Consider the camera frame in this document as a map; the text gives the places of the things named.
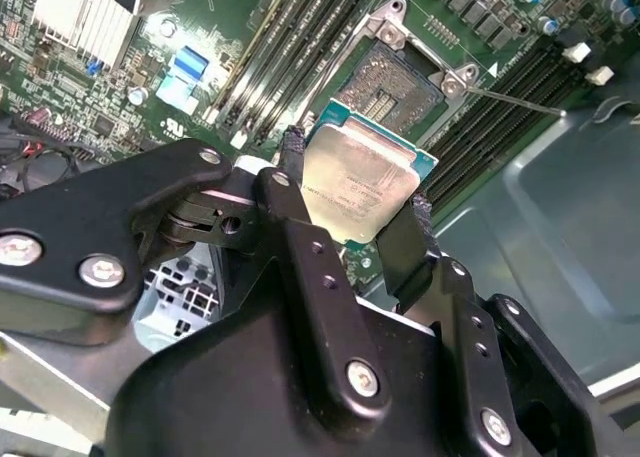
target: black metal bracket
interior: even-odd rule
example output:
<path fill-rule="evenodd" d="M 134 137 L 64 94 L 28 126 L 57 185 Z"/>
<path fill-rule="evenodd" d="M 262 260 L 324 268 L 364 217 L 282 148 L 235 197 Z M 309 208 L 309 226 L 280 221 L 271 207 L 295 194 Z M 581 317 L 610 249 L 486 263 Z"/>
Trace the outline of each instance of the black metal bracket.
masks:
<path fill-rule="evenodd" d="M 400 301 L 401 313 L 421 300 L 419 321 L 440 336 L 440 412 L 452 449 L 462 455 L 521 455 L 493 321 L 479 306 L 467 269 L 441 256 L 429 211 L 417 194 L 378 236 L 387 290 Z"/>
<path fill-rule="evenodd" d="M 524 307 L 496 294 L 484 308 L 499 332 L 518 422 L 541 454 L 636 455 Z"/>
<path fill-rule="evenodd" d="M 264 169 L 255 195 L 265 246 L 278 261 L 300 346 L 310 405 L 327 427 L 364 437 L 389 410 L 389 385 L 329 233 L 311 224 L 296 182 Z M 351 367 L 364 366 L 364 389 Z"/>
<path fill-rule="evenodd" d="M 230 172 L 223 155 L 183 140 L 4 202 L 0 233 L 35 239 L 42 255 L 30 265 L 0 265 L 0 329 L 78 344 L 115 338 L 140 298 L 164 215 Z M 119 285 L 80 278 L 83 261 L 99 255 L 122 266 Z"/>

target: dimm slot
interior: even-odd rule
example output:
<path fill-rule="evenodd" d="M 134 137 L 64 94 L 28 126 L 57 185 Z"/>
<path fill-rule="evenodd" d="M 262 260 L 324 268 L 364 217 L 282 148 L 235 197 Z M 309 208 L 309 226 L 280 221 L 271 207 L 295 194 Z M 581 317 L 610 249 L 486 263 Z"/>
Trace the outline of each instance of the dimm slot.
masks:
<path fill-rule="evenodd" d="M 319 0 L 320 1 L 320 9 L 309 9 L 309 17 L 310 21 L 308 23 L 307 28 L 304 33 L 301 35 L 297 35 L 296 39 L 290 41 L 295 48 L 293 51 L 289 49 L 288 53 L 285 54 L 287 56 L 286 61 L 278 61 L 276 66 L 272 67 L 272 74 L 269 78 L 269 86 L 262 92 L 259 101 L 256 105 L 251 106 L 250 115 L 248 120 L 255 121 L 255 119 L 259 118 L 260 115 L 264 112 L 266 106 L 273 99 L 275 95 L 280 90 L 282 82 L 285 77 L 291 72 L 291 67 L 295 63 L 296 59 L 299 58 L 300 53 L 308 48 L 311 45 L 309 36 L 317 36 L 321 33 L 322 26 L 326 21 L 325 16 L 332 12 L 332 9 L 336 8 L 339 0 Z"/>
<path fill-rule="evenodd" d="M 582 85 L 580 71 L 542 41 L 491 90 L 543 105 L 557 105 Z M 479 99 L 431 149 L 441 161 L 426 186 L 434 209 L 471 184 L 545 116 L 510 104 Z"/>
<path fill-rule="evenodd" d="M 349 0 L 349 2 L 347 2 L 345 12 L 341 14 L 341 16 L 344 17 L 339 19 L 330 34 L 324 39 L 324 42 L 316 47 L 316 51 L 313 53 L 313 56 L 310 56 L 304 61 L 302 71 L 298 72 L 294 82 L 287 87 L 287 90 L 283 93 L 278 104 L 273 107 L 270 115 L 264 119 L 262 125 L 258 128 L 256 132 L 258 142 L 264 142 L 268 138 L 271 130 L 282 117 L 282 114 L 287 110 L 287 108 L 289 108 L 291 103 L 303 90 L 302 87 L 307 81 L 309 74 L 313 72 L 314 69 L 318 68 L 326 50 L 331 47 L 343 32 L 345 26 L 358 14 L 361 8 L 360 6 L 364 1 L 365 0 Z"/>
<path fill-rule="evenodd" d="M 255 54 L 260 61 L 257 65 L 253 66 L 255 70 L 249 77 L 247 86 L 242 94 L 234 101 L 228 113 L 228 119 L 232 122 L 233 131 L 237 131 L 245 120 L 244 116 L 249 111 L 248 104 L 251 98 L 258 89 L 264 85 L 264 82 L 269 80 L 269 74 L 273 73 L 273 68 L 280 63 L 283 57 L 280 52 L 281 49 L 287 45 L 292 38 L 295 38 L 299 23 L 308 12 L 309 6 L 315 1 L 317 0 L 303 0 L 295 12 L 285 14 L 285 18 L 278 22 L 278 26 L 273 28 L 273 33 L 268 35 L 261 44 L 260 50 Z"/>
<path fill-rule="evenodd" d="M 238 64 L 236 64 L 233 73 L 220 92 L 220 96 L 213 104 L 216 108 L 222 109 L 225 107 L 229 103 L 238 83 L 248 72 L 255 70 L 255 60 L 259 59 L 263 55 L 263 52 L 270 48 L 270 43 L 279 29 L 282 28 L 284 19 L 289 16 L 291 18 L 294 17 L 295 14 L 293 13 L 292 7 L 296 5 L 298 1 L 299 0 L 275 0 L 272 7 L 273 10 L 265 18 L 265 21 L 247 47 L 244 55 Z"/>

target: screw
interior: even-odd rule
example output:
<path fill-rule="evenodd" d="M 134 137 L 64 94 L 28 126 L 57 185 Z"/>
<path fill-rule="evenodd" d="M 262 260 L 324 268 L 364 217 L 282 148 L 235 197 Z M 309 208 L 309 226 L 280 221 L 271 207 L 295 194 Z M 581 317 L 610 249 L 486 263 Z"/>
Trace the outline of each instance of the screw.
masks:
<path fill-rule="evenodd" d="M 220 163 L 220 156 L 215 150 L 202 149 L 202 151 L 200 152 L 200 158 L 205 162 L 213 165 L 217 165 Z"/>
<path fill-rule="evenodd" d="M 507 309 L 509 309 L 509 312 L 511 312 L 513 315 L 520 315 L 520 309 L 516 307 L 516 304 L 514 304 L 513 302 L 507 300 L 505 302 L 505 305 L 507 306 Z"/>
<path fill-rule="evenodd" d="M 456 274 L 458 275 L 466 275 L 467 273 L 464 270 L 464 267 L 462 267 L 458 262 L 453 261 L 451 262 L 451 267 L 453 268 L 453 270 L 455 271 Z"/>
<path fill-rule="evenodd" d="M 289 187 L 289 177 L 287 177 L 282 172 L 276 172 L 273 174 L 273 180 L 278 182 L 280 185 L 284 185 L 285 187 Z"/>
<path fill-rule="evenodd" d="M 373 397 L 378 393 L 378 378 L 368 365 L 353 361 L 347 367 L 347 378 L 351 387 L 363 397 Z"/>
<path fill-rule="evenodd" d="M 23 267 L 33 264 L 42 255 L 42 246 L 35 239 L 21 234 L 0 237 L 0 264 Z"/>
<path fill-rule="evenodd" d="M 110 289 L 124 280 L 124 267 L 110 255 L 89 257 L 80 265 L 80 278 L 91 287 Z"/>
<path fill-rule="evenodd" d="M 457 95 L 460 93 L 460 84 L 454 80 L 449 80 L 442 84 L 442 90 L 447 95 Z"/>
<path fill-rule="evenodd" d="M 392 29 L 385 29 L 381 34 L 382 41 L 385 44 L 393 44 L 396 41 L 396 32 Z"/>
<path fill-rule="evenodd" d="M 511 432 L 509 432 L 507 424 L 493 410 L 485 409 L 482 411 L 482 423 L 491 438 L 497 443 L 505 447 L 511 444 Z"/>

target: green circuit board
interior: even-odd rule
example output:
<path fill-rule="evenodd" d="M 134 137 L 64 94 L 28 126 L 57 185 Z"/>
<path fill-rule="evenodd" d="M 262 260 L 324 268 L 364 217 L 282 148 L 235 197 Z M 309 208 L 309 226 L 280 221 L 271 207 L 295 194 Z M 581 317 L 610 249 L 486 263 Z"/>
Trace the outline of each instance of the green circuit board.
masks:
<path fill-rule="evenodd" d="M 282 129 L 295 123 L 288 119 L 305 89 L 339 55 L 357 23 L 390 0 L 173 0 L 160 12 L 135 16 L 117 64 L 100 68 L 77 46 L 52 38 L 47 22 L 36 18 L 41 1 L 0 3 L 0 109 L 20 114 L 47 107 L 56 135 L 100 149 L 107 163 L 188 137 L 232 158 L 248 153 L 271 160 Z M 521 65 L 541 38 L 542 17 L 560 29 L 581 23 L 611 65 L 640 43 L 635 23 L 621 25 L 604 0 L 404 1 L 403 25 L 452 68 L 476 64 L 482 88 Z M 311 102 L 313 113 L 349 84 L 376 45 L 365 38 L 356 46 Z M 158 97 L 184 48 L 207 63 L 188 112 Z M 427 77 L 418 84 L 429 85 Z M 237 91 L 245 84 L 254 92 Z M 132 102 L 133 90 L 142 92 L 143 102 Z M 449 113 L 441 101 L 403 137 L 430 150 L 477 100 L 469 97 Z M 244 121 L 236 119 L 241 112 L 248 112 Z M 232 145 L 242 132 L 246 143 Z M 344 262 L 354 284 L 380 273 L 373 245 L 347 251 Z"/>

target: ram slot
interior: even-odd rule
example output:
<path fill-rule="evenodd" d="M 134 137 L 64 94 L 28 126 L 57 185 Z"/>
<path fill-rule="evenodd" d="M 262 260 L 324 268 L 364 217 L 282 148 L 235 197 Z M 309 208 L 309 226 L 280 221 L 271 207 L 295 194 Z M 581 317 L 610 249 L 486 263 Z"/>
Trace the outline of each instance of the ram slot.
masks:
<path fill-rule="evenodd" d="M 318 69 L 326 59 L 329 49 L 336 43 L 339 37 L 344 33 L 345 28 L 362 10 L 363 3 L 367 0 L 342 0 L 339 5 L 339 11 L 334 11 L 331 15 L 333 23 L 326 26 L 324 37 L 318 39 L 310 52 L 305 53 L 298 59 L 295 67 L 295 75 L 293 79 L 287 83 L 286 87 L 280 88 L 274 93 L 274 98 L 279 95 L 277 103 L 272 107 L 269 114 L 262 119 L 261 123 L 256 125 L 255 136 L 258 143 L 264 142 L 280 118 L 291 106 L 291 104 L 307 91 L 306 85 L 313 71 Z"/>
<path fill-rule="evenodd" d="M 300 27 L 295 35 L 287 42 L 282 50 L 282 57 L 271 68 L 269 80 L 264 91 L 261 93 L 255 105 L 249 109 L 250 122 L 259 121 L 267 106 L 281 89 L 283 82 L 291 79 L 291 69 L 294 68 L 300 55 L 309 47 L 314 45 L 314 41 L 322 37 L 325 32 L 327 15 L 336 12 L 342 0 L 315 0 L 309 7 L 300 22 Z"/>
<path fill-rule="evenodd" d="M 583 85 L 583 76 L 546 43 L 532 49 L 492 90 L 542 105 L 560 104 Z M 440 158 L 427 194 L 440 210 L 500 159 L 546 116 L 523 107 L 479 99 L 430 152 Z"/>
<path fill-rule="evenodd" d="M 281 34 L 289 32 L 290 24 L 304 11 L 306 1 L 275 0 L 272 11 L 235 66 L 213 107 L 227 113 L 236 100 L 251 95 L 252 89 L 247 88 L 249 81 L 254 73 L 260 72 L 269 64 L 269 58 L 273 57 L 273 42 L 279 39 Z"/>
<path fill-rule="evenodd" d="M 230 112 L 235 120 L 232 132 L 239 130 L 244 122 L 251 122 L 255 115 L 260 115 L 260 111 L 256 109 L 264 105 L 265 96 L 271 95 L 274 85 L 277 86 L 290 71 L 300 48 L 305 45 L 307 36 L 313 35 L 315 25 L 322 22 L 325 12 L 333 7 L 333 2 L 334 0 L 305 1 L 292 25 L 288 26 L 288 31 L 271 45 L 272 55 L 260 72 L 256 72 L 251 79 L 248 87 L 251 92 L 248 97 L 234 103 Z"/>

